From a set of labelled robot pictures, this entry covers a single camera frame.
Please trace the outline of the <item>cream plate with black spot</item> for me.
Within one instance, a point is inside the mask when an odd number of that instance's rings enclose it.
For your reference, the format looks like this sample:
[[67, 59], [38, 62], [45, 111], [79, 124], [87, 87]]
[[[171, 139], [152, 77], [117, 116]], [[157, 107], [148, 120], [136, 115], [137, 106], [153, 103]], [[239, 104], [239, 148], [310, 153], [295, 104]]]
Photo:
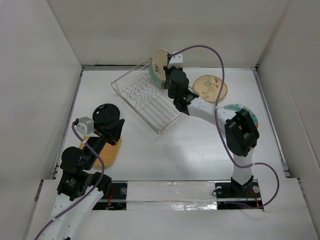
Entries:
[[166, 80], [164, 66], [168, 64], [168, 55], [169, 52], [166, 49], [160, 48], [156, 50], [152, 56], [152, 69], [155, 76], [161, 81]]

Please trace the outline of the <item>light blue flower plate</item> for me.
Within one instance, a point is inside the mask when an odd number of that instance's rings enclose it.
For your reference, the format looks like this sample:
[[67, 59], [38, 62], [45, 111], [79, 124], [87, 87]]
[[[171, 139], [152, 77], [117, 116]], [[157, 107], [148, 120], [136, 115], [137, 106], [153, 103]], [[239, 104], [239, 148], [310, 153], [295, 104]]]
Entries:
[[152, 59], [150, 60], [150, 63], [149, 63], [149, 74], [150, 74], [150, 77], [151, 77], [153, 83], [158, 88], [160, 88], [160, 89], [164, 89], [165, 88], [165, 82], [156, 75], [156, 72], [155, 72], [154, 67], [153, 67]]

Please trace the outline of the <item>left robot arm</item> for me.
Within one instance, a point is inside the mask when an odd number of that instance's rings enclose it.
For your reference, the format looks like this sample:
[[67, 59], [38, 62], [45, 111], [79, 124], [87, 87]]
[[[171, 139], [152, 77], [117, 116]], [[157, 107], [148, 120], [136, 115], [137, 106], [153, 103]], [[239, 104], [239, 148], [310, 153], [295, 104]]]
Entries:
[[71, 129], [84, 145], [66, 148], [59, 165], [62, 170], [57, 196], [50, 219], [39, 233], [37, 240], [74, 240], [89, 213], [101, 198], [112, 191], [112, 179], [101, 171], [89, 173], [95, 161], [103, 162], [100, 153], [106, 144], [115, 146], [121, 137], [124, 119], [110, 120], [101, 124], [88, 117], [76, 119]]

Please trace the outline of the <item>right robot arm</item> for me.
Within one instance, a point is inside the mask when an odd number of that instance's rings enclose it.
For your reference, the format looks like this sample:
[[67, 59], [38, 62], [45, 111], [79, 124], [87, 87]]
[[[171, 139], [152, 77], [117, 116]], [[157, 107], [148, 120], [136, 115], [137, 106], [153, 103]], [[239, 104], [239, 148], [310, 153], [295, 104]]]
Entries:
[[168, 96], [173, 99], [175, 108], [217, 127], [223, 146], [232, 153], [231, 191], [242, 197], [253, 181], [253, 152], [260, 137], [249, 111], [218, 108], [189, 90], [189, 79], [181, 68], [164, 66], [163, 70]]

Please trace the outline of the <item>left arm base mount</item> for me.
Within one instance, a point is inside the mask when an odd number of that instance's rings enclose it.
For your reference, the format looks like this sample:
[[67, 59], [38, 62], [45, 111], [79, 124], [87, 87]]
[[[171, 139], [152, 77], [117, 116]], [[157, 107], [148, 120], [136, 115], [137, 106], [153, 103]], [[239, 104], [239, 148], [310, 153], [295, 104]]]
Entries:
[[93, 207], [94, 211], [121, 211], [127, 209], [127, 181], [113, 181], [110, 192]]

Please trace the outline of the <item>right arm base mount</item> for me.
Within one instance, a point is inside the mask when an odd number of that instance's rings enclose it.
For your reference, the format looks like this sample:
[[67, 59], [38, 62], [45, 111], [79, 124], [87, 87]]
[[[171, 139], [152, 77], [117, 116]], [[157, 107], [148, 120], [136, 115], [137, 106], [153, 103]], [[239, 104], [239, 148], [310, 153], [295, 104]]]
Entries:
[[218, 210], [256, 209], [263, 205], [257, 181], [244, 191], [234, 190], [230, 181], [218, 181], [211, 195], [216, 197]]

